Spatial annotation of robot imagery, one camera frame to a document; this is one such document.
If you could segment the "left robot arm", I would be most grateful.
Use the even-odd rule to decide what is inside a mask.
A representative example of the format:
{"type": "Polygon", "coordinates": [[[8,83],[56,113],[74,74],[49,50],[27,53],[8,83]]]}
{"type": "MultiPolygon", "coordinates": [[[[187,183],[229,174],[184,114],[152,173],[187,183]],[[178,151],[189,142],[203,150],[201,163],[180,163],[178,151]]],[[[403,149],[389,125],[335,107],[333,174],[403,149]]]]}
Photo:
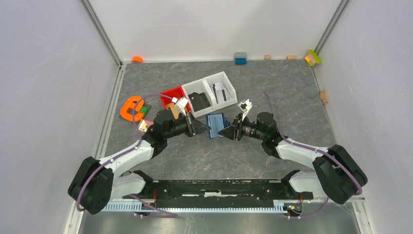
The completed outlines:
{"type": "Polygon", "coordinates": [[[168,145],[168,139],[179,135],[194,137],[210,130],[192,113],[174,118],[170,110],[158,111],[153,124],[131,146],[100,160],[84,159],[68,188],[79,212],[94,215],[109,201],[127,195],[148,198],[153,185],[137,173],[124,176],[132,167],[159,155],[168,145]]]}

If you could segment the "blue card holder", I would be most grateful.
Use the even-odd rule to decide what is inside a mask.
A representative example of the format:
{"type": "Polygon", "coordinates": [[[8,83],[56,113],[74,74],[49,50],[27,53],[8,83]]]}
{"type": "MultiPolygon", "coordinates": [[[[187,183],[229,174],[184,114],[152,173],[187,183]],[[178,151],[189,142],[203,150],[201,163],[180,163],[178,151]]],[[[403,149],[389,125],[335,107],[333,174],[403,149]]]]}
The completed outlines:
{"type": "Polygon", "coordinates": [[[230,125],[224,113],[207,114],[206,123],[210,128],[208,132],[210,139],[223,137],[219,132],[230,125]]]}

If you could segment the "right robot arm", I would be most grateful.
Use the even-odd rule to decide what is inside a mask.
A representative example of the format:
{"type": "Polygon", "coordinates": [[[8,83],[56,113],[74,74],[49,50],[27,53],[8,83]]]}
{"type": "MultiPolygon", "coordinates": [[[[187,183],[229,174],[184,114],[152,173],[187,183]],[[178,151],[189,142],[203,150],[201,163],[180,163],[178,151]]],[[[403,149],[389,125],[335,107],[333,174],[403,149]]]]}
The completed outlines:
{"type": "Polygon", "coordinates": [[[347,150],[338,144],[331,147],[315,147],[297,142],[283,135],[277,127],[274,115],[261,112],[255,122],[238,114],[234,121],[219,132],[231,140],[250,137],[261,140],[261,147],[269,156],[290,160],[315,171],[314,183],[292,176],[281,186],[282,195],[294,199],[310,188],[322,191],[337,204],[344,204],[352,196],[362,194],[368,178],[347,150]]]}

